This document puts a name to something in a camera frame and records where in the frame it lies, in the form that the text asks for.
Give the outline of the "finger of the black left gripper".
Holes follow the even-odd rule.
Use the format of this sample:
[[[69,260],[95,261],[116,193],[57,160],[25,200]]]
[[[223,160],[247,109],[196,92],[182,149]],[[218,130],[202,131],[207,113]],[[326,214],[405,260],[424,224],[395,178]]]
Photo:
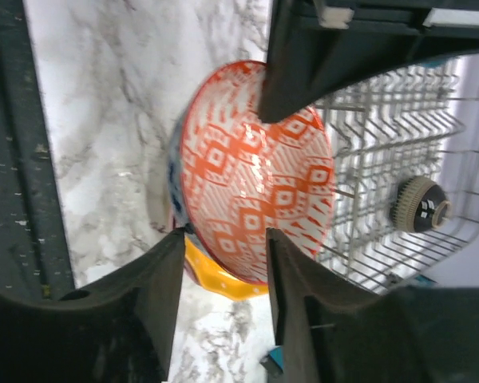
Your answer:
[[[258,114],[279,122],[374,76],[479,53],[479,1],[274,1]]]

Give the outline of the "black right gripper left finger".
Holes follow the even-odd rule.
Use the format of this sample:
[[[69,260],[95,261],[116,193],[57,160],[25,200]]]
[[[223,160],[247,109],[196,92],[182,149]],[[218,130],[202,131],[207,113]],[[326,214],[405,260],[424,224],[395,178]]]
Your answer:
[[[184,273],[184,230],[52,301],[0,291],[0,382],[164,382]]]

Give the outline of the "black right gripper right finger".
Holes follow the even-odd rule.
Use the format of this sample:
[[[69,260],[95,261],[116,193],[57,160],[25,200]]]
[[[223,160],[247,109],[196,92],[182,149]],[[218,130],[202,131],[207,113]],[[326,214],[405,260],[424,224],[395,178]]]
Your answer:
[[[479,382],[479,288],[378,295],[266,234],[275,343],[288,382]]]

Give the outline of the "orange polka dot plate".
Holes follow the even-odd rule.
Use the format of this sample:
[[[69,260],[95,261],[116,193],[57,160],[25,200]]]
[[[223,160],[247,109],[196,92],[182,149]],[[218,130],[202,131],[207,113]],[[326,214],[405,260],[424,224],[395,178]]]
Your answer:
[[[252,285],[230,275],[195,246],[188,236],[185,237],[184,269],[197,285],[233,301],[268,294],[267,286]]]

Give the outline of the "grey wire dish rack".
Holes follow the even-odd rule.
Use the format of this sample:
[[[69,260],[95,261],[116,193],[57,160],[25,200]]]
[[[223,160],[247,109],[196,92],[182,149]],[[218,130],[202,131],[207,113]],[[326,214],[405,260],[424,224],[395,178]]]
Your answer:
[[[317,103],[331,135],[335,213],[319,262],[381,293],[479,236],[479,54],[384,73]],[[404,185],[441,187],[449,206],[427,231],[396,224]]]

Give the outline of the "red patterned glass bowl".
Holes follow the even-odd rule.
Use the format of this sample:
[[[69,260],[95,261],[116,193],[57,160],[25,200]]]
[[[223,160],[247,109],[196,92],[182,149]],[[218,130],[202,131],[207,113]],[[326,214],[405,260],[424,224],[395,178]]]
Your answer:
[[[177,122],[168,155],[178,223],[229,274],[254,285],[267,283],[270,227],[318,255],[335,193],[331,143],[314,108],[272,124],[258,117],[265,73],[253,60],[218,68]]]

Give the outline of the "brown patterned bowl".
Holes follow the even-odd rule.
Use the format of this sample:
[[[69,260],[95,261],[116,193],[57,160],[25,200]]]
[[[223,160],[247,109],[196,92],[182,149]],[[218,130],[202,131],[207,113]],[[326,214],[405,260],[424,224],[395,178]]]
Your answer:
[[[452,203],[441,186],[426,176],[399,183],[389,220],[396,230],[423,233],[442,227],[452,214]]]

